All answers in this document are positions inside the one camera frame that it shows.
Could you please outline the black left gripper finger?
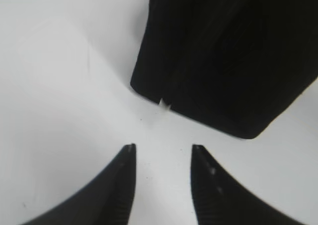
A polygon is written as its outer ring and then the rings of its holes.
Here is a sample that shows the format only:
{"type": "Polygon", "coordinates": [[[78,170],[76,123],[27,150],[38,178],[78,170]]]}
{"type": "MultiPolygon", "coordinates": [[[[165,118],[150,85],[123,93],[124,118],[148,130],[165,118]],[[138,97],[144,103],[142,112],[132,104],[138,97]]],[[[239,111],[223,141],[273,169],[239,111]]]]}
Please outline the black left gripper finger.
{"type": "Polygon", "coordinates": [[[29,225],[126,225],[136,188],[136,145],[125,145],[86,186],[29,225]]]}

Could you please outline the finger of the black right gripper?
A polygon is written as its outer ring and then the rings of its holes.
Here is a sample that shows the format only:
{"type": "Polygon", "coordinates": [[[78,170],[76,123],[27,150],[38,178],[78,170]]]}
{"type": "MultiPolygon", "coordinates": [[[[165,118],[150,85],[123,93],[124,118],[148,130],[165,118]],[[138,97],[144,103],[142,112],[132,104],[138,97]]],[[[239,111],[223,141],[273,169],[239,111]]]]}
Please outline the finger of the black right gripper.
{"type": "Polygon", "coordinates": [[[236,181],[202,145],[192,146],[191,193],[200,225],[299,225],[236,181]]]}

